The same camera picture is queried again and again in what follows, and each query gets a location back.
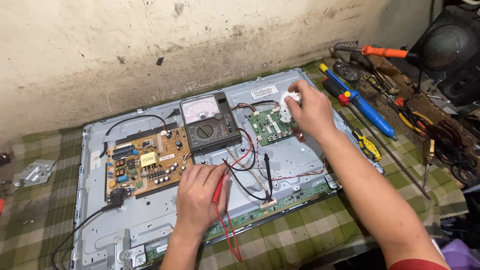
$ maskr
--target blue desoldering pump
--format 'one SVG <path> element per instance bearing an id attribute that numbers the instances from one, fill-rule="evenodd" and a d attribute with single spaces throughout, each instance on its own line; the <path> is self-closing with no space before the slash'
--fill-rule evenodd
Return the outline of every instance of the blue desoldering pump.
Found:
<path id="1" fill-rule="evenodd" d="M 350 90 L 335 74 L 328 69 L 325 64 L 320 64 L 320 70 L 327 75 L 327 77 L 333 79 L 345 92 L 345 96 L 372 122 L 385 136 L 397 141 L 395 136 L 395 130 L 383 119 L 383 117 L 360 95 L 356 90 Z"/>

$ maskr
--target white cloth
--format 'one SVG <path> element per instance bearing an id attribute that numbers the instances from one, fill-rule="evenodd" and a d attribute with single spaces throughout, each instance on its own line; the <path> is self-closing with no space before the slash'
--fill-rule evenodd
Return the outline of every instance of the white cloth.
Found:
<path id="1" fill-rule="evenodd" d="M 280 121 L 284 123 L 288 123 L 292 120 L 292 114 L 290 112 L 290 109 L 287 106 L 287 103 L 285 102 L 286 97 L 291 97 L 295 101 L 297 101 L 299 104 L 301 103 L 301 94 L 300 93 L 295 93 L 295 92 L 288 92 L 285 91 L 282 94 L 282 97 L 280 98 L 280 115 L 282 116 L 280 118 Z"/>

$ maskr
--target white wall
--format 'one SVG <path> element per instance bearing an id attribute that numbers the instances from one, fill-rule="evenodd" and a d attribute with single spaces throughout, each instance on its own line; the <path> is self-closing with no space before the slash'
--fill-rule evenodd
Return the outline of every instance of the white wall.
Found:
<path id="1" fill-rule="evenodd" d="M 0 143 L 312 61 L 342 40 L 413 45 L 430 8 L 430 0 L 2 1 Z"/>

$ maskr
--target yellow screwdriver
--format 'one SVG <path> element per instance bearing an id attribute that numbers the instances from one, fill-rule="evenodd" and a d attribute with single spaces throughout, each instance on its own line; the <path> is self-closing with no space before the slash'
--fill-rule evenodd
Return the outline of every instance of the yellow screwdriver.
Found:
<path id="1" fill-rule="evenodd" d="M 343 121 L 348 125 L 348 127 L 352 130 L 352 135 L 357 140 L 360 149 L 369 157 L 371 160 L 375 162 L 379 162 L 382 159 L 382 154 L 380 150 L 375 146 L 375 144 L 369 140 L 358 128 L 354 128 L 352 124 L 347 120 L 345 115 L 338 111 L 338 114 L 342 117 Z"/>

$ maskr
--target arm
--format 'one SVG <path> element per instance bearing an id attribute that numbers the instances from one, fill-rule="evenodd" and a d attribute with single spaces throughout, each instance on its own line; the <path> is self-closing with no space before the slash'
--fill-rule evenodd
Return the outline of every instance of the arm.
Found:
<path id="1" fill-rule="evenodd" d="M 193 165 L 183 173 L 177 195 L 177 223 L 168 241 L 161 270 L 192 270 L 208 226 L 217 220 L 213 194 L 227 166 Z M 218 211 L 225 210 L 230 177 L 225 177 Z"/>
<path id="2" fill-rule="evenodd" d="M 448 268 L 415 211 L 335 127 L 328 98 L 303 80 L 288 90 L 302 94 L 302 107 L 286 99 L 293 118 L 324 151 L 360 221 L 380 245 L 387 267 L 417 258 Z"/>

